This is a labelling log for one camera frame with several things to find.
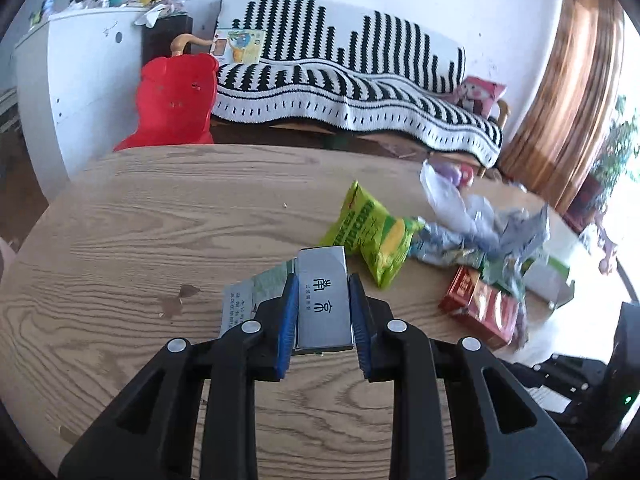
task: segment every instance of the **pink stuffed toy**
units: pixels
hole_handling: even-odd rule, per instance
[[[488,119],[491,108],[506,89],[505,85],[469,76],[457,86],[447,101]]]

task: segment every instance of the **knitted blanket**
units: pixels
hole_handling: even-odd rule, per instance
[[[502,132],[441,99],[464,77],[452,40],[375,10],[321,0],[223,0],[218,28],[265,30],[255,64],[220,67],[213,114],[239,123],[311,118],[359,134],[406,132],[491,167]]]

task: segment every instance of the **brown curtain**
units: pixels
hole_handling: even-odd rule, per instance
[[[564,214],[608,133],[618,92],[624,16],[617,0],[563,0],[538,93],[500,170]]]

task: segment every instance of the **wooden table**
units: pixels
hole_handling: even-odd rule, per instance
[[[0,289],[0,396],[27,442],[57,471],[73,439],[167,340],[217,336],[223,285],[317,244],[354,178],[392,214],[433,219],[419,170],[233,145],[135,149],[92,164],[44,213]],[[496,207],[542,205],[485,179],[472,191]],[[626,291],[555,215],[551,227],[549,247],[572,265],[576,298],[551,318],[530,299],[530,342],[500,353],[530,364],[553,351],[606,360]],[[453,269],[407,261],[381,291],[359,258],[348,265],[396,317],[434,338],[465,335],[437,309]],[[181,314],[161,316],[162,300],[186,284],[201,292]],[[294,357],[286,380],[256,389],[262,478],[386,478],[392,385],[366,383],[355,351]]]

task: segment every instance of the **red chair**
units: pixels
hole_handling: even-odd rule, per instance
[[[140,123],[114,152],[137,146],[213,144],[209,131],[219,63],[209,54],[157,57],[142,68]]]

